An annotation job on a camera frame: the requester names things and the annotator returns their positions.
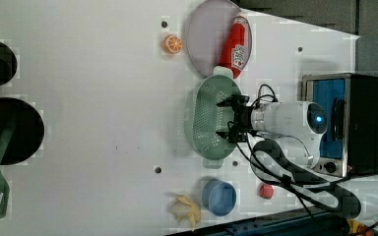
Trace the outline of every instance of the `blue bowl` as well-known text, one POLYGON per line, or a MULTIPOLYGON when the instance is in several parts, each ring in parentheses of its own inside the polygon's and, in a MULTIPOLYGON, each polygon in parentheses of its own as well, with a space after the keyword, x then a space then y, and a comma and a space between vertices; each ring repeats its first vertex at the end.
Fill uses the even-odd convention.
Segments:
POLYGON ((214 215, 227 215, 235 206, 235 189, 232 185, 223 181, 212 180, 204 188, 202 202, 214 215))

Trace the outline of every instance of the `black box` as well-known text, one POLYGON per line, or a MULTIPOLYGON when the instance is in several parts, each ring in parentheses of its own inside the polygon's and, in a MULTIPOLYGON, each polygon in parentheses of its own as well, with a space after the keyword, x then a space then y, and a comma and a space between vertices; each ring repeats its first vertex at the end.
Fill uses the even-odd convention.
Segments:
POLYGON ((321 105, 328 120, 314 170, 338 177, 347 175, 347 166, 351 175, 378 173, 378 77, 346 73, 302 79, 302 99, 321 105))

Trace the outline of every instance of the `orange fruit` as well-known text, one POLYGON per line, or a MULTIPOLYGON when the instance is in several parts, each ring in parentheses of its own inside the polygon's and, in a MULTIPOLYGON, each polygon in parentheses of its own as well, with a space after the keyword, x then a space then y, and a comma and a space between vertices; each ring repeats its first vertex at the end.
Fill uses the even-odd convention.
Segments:
POLYGON ((176 35, 169 34, 164 38, 163 50, 169 54, 176 54, 183 48, 182 40, 176 35))

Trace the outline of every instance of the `small red object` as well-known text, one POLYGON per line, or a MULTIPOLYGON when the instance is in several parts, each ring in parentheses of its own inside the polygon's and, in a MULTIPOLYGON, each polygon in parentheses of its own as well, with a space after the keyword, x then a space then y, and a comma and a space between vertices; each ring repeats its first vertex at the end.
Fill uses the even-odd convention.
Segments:
POLYGON ((231 33, 223 45, 219 65, 230 69, 236 79, 246 63, 245 50, 247 32, 246 14, 238 13, 232 25, 231 33))
POLYGON ((272 185, 262 184, 260 186, 259 195, 263 199, 271 199, 272 196, 273 196, 273 187, 272 187, 272 185))

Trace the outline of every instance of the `green bowl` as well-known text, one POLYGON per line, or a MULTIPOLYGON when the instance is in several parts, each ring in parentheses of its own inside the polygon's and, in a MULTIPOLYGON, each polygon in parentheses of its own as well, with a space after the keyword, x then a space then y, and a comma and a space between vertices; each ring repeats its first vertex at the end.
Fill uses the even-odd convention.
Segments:
POLYGON ((195 88, 188 99, 191 112, 186 119, 185 133, 194 150, 207 159, 206 167, 220 168, 222 160, 235 149, 235 144, 216 134, 216 131, 227 131, 227 122, 234 117, 231 107, 217 107, 217 103, 233 94, 241 95, 241 91, 232 72, 216 67, 214 75, 195 88))

